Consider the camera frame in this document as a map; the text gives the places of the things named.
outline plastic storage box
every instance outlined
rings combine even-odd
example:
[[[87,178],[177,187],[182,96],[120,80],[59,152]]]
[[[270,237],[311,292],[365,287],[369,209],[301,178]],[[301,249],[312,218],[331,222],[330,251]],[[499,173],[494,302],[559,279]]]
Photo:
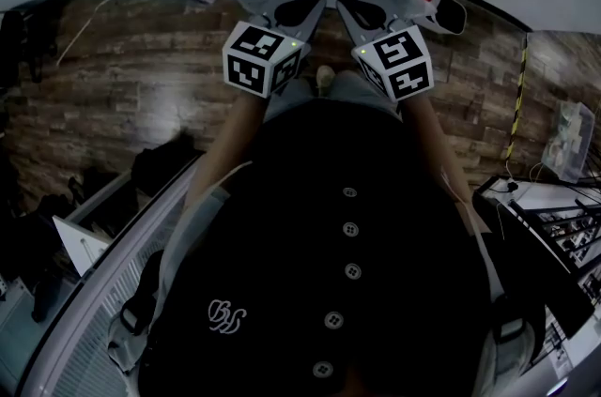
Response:
[[[553,125],[555,131],[547,142],[541,162],[560,180],[576,183],[589,152],[594,115],[582,103],[560,101]]]

